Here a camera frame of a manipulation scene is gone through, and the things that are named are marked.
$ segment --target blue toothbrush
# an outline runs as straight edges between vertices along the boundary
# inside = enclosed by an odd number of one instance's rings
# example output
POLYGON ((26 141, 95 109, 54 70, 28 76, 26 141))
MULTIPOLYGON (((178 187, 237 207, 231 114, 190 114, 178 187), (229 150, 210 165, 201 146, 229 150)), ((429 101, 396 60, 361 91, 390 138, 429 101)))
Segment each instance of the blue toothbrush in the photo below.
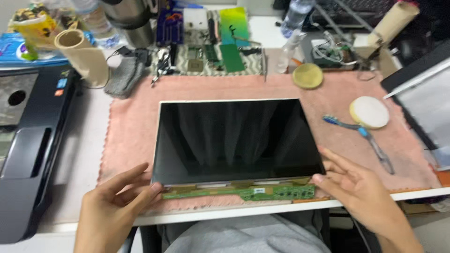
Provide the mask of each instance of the blue toothbrush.
POLYGON ((373 150, 378 156, 378 160, 380 161, 380 164, 383 166, 383 168, 391 175, 394 175, 394 167, 392 166, 391 161, 389 160, 389 157, 384 153, 384 151, 378 146, 378 144, 375 142, 374 137, 367 131, 367 129, 361 125, 354 125, 354 124, 346 124, 343 122, 340 122, 338 118, 330 115, 325 115, 322 117, 322 119, 330 124, 338 125, 340 127, 344 127, 347 129, 352 130, 358 130, 358 132, 370 143, 373 150))

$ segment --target yellow package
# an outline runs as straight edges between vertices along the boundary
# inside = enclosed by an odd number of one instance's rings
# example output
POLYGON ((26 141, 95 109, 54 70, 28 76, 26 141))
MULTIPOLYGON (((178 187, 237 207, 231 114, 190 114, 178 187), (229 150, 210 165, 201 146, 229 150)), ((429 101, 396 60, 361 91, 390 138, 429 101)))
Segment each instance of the yellow package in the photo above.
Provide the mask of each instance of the yellow package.
POLYGON ((12 27, 18 31, 32 46, 44 49, 56 49, 55 37, 62 32, 62 27, 56 24, 45 12, 40 12, 37 18, 25 21, 12 21, 12 27))

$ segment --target green card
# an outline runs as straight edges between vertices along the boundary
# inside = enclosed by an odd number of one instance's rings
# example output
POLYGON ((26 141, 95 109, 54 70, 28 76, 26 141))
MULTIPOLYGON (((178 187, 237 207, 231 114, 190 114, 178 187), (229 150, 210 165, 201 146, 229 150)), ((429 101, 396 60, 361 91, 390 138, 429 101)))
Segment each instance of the green card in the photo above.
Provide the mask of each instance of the green card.
POLYGON ((220 45, 220 51, 227 73, 245 70, 236 44, 220 45))

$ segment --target plastic bottle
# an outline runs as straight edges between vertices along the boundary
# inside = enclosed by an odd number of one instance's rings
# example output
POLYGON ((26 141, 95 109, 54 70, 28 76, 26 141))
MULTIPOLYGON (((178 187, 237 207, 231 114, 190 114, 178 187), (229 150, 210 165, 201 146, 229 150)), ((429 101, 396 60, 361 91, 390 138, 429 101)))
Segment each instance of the plastic bottle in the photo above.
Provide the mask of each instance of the plastic bottle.
POLYGON ((291 0, 289 11, 281 25, 281 33, 289 38, 295 29, 302 29, 307 14, 314 8, 315 0, 291 0))
POLYGON ((119 44, 120 38, 116 29, 106 19, 97 0, 71 0, 71 2, 99 46, 112 48, 119 44))
POLYGON ((301 37, 300 35, 302 32, 299 29, 295 29, 292 33, 292 36, 288 39, 286 44, 281 48, 280 56, 278 57, 278 64, 277 64, 277 72, 278 73, 285 73, 288 66, 289 66, 289 60, 294 55, 295 48, 300 44, 301 37))

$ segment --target paper towel roll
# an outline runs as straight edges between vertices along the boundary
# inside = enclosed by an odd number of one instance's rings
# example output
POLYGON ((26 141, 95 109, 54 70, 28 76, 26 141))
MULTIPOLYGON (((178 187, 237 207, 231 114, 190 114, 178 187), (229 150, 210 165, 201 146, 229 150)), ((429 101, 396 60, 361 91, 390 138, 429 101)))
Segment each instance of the paper towel roll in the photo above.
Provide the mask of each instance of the paper towel roll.
POLYGON ((78 73, 89 82, 90 87, 106 85, 109 68, 102 50, 95 48, 78 29, 65 30, 55 38, 55 46, 67 57, 78 73))
MULTIPOLYGON (((397 2, 386 13, 380 23, 378 23, 377 27, 375 27, 375 31, 381 35, 383 42, 388 44, 414 19, 415 16, 417 16, 417 14, 419 14, 419 8, 414 4, 397 2)), ((379 37, 374 32, 369 34, 369 47, 378 48, 378 39, 379 37)))

